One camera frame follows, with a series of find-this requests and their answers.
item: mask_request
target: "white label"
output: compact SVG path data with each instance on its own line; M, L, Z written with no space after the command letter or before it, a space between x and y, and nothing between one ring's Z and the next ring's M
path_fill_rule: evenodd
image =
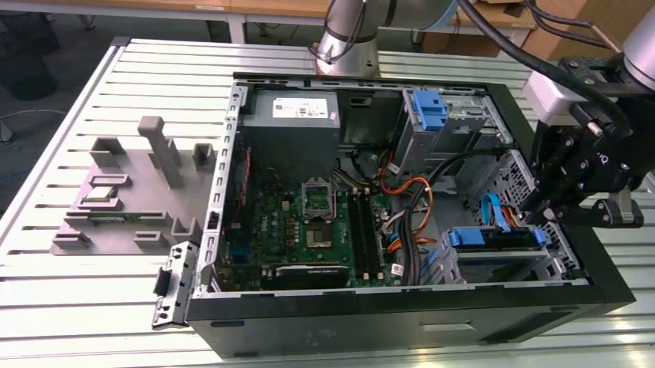
M401 171L401 168L398 166L395 166L394 163L390 163L390 165L387 167L390 168L390 171L394 174L398 174L398 171Z
M219 12L223 12L226 8L222 6L211 6L211 5L196 5L196 9L199 10L218 10Z
M274 117L327 119L328 100L324 98L276 98Z
M395 274L397 276L403 276L403 271L405 271L405 267L402 264L398 264L398 263L394 263L391 265L391 274Z

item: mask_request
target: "metal slotted table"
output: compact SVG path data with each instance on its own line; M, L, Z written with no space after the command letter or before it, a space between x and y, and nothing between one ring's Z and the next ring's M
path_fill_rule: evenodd
M521 88L529 70L507 59L380 52L383 77L507 84L534 120ZM131 40L110 47L0 220L0 366L175 366L223 363L192 329L151 330L152 286L166 256L50 255L51 239L92 159L98 136L128 149L143 115L163 116L180 149L222 149L232 73L312 74L303 48ZM519 344L238 360L262 366L651 366L655 362L655 196L634 194L646 226L598 230L638 301L577 320Z

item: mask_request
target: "floor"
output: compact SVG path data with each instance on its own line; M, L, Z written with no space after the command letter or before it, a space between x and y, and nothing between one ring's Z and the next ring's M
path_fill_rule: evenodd
M38 101L20 101L0 88L0 117L22 110L68 111L108 45L116 36L156 38L178 41L230 42L230 31L223 22L176 19L98 17L96 27L87 31L76 15L52 15L51 26L58 35L60 49L44 57L59 86L58 91ZM262 26L248 24L248 42L307 46L320 39L323 29L316 26L271 25L267 34ZM379 49L413 51L410 31L380 31ZM24 113L3 119L16 134L11 143L0 143L0 215L23 184L30 170L42 155L64 115L58 113Z

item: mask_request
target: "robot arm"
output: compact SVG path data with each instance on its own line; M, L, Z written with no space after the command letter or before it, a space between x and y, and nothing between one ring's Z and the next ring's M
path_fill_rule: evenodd
M547 15L534 0L526 4ZM378 28L441 26L457 5L503 51L535 70L525 88L539 116L530 158L537 188L521 206L527 222L641 227L645 217L631 191L655 169L655 8L629 37L625 53L609 60L567 58L557 68L507 41L469 0L332 0L323 39L310 48L319 73L376 75ZM621 51L595 25L591 30L598 44ZM583 208L583 200L599 192L609 198Z
M539 116L531 157L537 190L521 209L527 221L557 220L601 228L638 228L645 223L631 191L655 168L655 8L610 59L570 57L561 69L613 98L631 134L610 139L613 123L597 106L543 75L533 74L525 95ZM609 193L591 208L581 202Z
M370 77L379 74L379 27L427 29L449 22L454 0L332 0L320 44L310 47L322 74Z

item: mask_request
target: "red wire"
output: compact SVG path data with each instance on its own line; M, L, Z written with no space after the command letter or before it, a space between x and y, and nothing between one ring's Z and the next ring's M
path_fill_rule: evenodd
M240 194L239 194L239 203L236 204L235 216L232 217L232 222L231 222L230 226L227 226L223 229L223 231L226 231L227 228L232 227L236 219L239 218L239 214L242 212L242 203L244 202L246 190L248 188L248 179L250 179L250 166L251 166L251 149L250 148L248 148L248 152L246 154L246 160L247 160L246 179L244 179L244 184L242 184L242 190L240 190Z

